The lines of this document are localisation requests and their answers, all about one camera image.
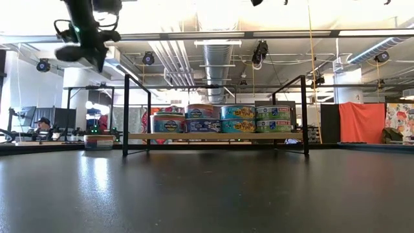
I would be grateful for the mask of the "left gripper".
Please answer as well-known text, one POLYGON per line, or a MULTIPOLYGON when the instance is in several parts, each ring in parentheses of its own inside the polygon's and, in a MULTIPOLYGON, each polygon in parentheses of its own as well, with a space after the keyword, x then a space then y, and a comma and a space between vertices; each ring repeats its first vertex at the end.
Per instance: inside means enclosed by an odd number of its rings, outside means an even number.
POLYGON ((120 34, 116 31, 119 15, 114 16, 114 23, 101 25, 99 21, 94 19, 92 12, 71 15, 71 25, 80 47, 67 45, 56 49, 56 58, 60 61, 75 62, 83 58, 85 52, 87 54, 86 60, 98 72, 102 72, 108 51, 105 42, 121 40, 120 34))

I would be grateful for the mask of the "pale gold tin can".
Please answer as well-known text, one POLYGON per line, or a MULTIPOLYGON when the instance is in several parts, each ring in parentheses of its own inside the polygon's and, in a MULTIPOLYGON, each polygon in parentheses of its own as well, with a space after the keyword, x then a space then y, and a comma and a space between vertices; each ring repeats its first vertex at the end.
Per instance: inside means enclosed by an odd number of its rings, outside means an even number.
POLYGON ((183 133, 185 117, 182 115, 153 115, 151 116, 152 133, 183 133))
POLYGON ((86 150, 111 150, 114 144, 113 135, 85 135, 83 139, 86 150))

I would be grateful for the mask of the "silver can green white label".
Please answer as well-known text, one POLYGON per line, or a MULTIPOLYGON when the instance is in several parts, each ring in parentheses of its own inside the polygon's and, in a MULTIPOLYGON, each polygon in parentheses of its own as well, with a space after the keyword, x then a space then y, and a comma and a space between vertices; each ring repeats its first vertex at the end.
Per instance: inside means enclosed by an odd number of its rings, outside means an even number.
POLYGON ((257 120, 257 133, 289 133, 292 130, 289 120, 257 120))

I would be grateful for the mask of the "silver can blue label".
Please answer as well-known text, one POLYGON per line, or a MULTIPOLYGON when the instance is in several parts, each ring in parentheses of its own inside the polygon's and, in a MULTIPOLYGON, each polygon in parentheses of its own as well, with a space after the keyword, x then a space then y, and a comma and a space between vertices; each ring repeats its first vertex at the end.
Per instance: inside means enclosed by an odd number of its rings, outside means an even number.
POLYGON ((255 133, 256 122, 252 119, 228 119, 221 121, 222 133, 255 133))

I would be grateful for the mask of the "grey curtain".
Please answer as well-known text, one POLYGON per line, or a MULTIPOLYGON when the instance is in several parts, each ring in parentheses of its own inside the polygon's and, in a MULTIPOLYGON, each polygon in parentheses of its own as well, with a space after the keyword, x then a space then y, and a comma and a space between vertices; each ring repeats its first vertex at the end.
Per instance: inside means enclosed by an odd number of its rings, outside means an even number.
POLYGON ((35 130, 37 130, 37 127, 38 127, 37 124, 36 124, 36 122, 41 117, 48 118, 50 120, 51 126, 53 128, 53 123, 54 123, 53 117, 54 117, 54 114, 55 114, 55 108, 54 107, 37 108, 35 110, 35 113, 34 113, 35 119, 34 119, 34 121, 32 123, 35 126, 35 130))

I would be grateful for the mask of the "background black robot arms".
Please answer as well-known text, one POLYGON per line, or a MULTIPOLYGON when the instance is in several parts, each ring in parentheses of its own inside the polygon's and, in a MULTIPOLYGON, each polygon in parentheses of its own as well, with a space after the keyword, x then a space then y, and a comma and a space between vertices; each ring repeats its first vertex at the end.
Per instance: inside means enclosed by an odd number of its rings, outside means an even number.
POLYGON ((86 130, 82 130, 81 128, 72 130, 72 136, 82 137, 85 135, 112 135, 115 142, 120 142, 120 137, 123 135, 123 132, 117 130, 116 127, 112 127, 111 129, 102 129, 98 125, 93 125, 86 130))

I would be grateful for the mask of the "black monitor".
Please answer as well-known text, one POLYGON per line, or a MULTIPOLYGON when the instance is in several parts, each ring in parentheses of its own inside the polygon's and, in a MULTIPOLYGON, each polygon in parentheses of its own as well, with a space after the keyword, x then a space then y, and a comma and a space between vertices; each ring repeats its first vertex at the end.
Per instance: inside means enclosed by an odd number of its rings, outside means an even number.
POLYGON ((14 108, 15 116, 22 126, 31 125, 35 110, 36 106, 14 108))

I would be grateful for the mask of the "white round column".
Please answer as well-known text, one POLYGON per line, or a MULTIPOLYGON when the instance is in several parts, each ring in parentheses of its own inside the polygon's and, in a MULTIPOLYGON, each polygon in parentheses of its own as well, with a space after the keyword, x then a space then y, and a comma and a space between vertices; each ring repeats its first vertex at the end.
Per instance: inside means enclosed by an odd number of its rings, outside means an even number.
MULTIPOLYGON (((361 84, 362 70, 361 68, 353 71, 339 72, 334 74, 334 84, 336 85, 356 85, 361 84)), ((361 87, 335 87, 334 88, 334 103, 344 104, 353 102, 362 104, 363 90, 361 87)))

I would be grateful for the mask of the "black partition panel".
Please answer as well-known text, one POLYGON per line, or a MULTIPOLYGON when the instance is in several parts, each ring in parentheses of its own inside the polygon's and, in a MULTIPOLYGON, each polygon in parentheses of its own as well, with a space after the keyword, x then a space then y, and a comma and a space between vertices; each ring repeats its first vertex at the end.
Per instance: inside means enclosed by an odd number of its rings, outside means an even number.
POLYGON ((340 141, 340 112, 337 104, 321 105, 321 138, 324 144, 340 141))

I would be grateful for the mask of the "orange cloth panel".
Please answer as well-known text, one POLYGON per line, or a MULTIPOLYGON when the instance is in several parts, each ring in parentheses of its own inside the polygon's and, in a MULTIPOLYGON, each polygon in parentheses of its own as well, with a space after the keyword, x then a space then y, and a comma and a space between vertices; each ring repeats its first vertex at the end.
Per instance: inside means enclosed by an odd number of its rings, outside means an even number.
POLYGON ((385 128, 386 108, 384 103, 339 104, 340 142, 365 142, 381 144, 385 128))

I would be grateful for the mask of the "floral patterned cloth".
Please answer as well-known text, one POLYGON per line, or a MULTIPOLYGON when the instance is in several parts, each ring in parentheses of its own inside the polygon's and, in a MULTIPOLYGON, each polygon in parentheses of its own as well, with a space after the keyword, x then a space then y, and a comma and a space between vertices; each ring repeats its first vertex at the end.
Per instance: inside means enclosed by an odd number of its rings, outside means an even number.
POLYGON ((414 104, 386 104, 386 127, 396 129, 403 135, 403 141, 414 137, 414 104))

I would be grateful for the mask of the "olive green bag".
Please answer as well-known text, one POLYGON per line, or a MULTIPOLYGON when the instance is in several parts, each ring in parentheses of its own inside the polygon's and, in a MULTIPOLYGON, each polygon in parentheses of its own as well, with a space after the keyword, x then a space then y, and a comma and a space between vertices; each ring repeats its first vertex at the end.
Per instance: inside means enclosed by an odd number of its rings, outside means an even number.
POLYGON ((402 142, 403 134, 394 128, 384 128, 382 130, 382 143, 392 144, 394 142, 402 142))

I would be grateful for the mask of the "ribbed silver ceiling duct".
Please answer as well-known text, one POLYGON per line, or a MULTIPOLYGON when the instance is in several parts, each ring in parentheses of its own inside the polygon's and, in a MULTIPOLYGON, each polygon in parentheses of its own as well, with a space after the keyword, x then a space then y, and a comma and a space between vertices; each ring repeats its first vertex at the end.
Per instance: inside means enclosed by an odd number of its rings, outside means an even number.
POLYGON ((233 53, 232 45, 204 45, 203 61, 208 85, 225 85, 233 53))

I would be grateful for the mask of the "silver ventilation duct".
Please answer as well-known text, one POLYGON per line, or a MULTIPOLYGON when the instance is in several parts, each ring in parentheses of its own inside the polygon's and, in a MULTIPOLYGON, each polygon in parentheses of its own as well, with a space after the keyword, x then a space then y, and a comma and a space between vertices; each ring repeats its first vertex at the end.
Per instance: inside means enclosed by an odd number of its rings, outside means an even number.
POLYGON ((372 46, 371 48, 365 50, 364 52, 353 56, 352 58, 350 58, 349 60, 347 60, 347 63, 349 64, 359 64, 362 63, 366 60, 369 60, 370 58, 374 58, 375 56, 386 52, 387 50, 407 41, 409 39, 409 37, 390 37, 387 38, 383 41, 381 41, 380 43, 377 43, 376 45, 372 46))

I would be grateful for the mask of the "black aluminium table frame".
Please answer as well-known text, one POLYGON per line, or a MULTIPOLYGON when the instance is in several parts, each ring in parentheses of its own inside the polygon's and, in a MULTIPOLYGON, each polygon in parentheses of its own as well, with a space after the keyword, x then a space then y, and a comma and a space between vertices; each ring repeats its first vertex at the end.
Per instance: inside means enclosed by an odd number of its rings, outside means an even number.
MULTIPOLYGON (((6 155, 22 155, 29 153, 48 153, 59 151, 80 151, 85 147, 82 144, 58 144, 58 145, 38 145, 31 146, 0 146, 0 156, 6 155)), ((311 150, 362 150, 362 151, 379 151, 379 152, 395 152, 395 153, 412 153, 414 154, 414 146, 396 145, 396 144, 309 144, 308 149, 311 150)), ((130 144, 127 151, 130 154, 139 151, 190 151, 190 150, 229 150, 229 151, 289 151, 292 153, 303 153, 302 144, 164 144, 164 145, 143 145, 130 144)))

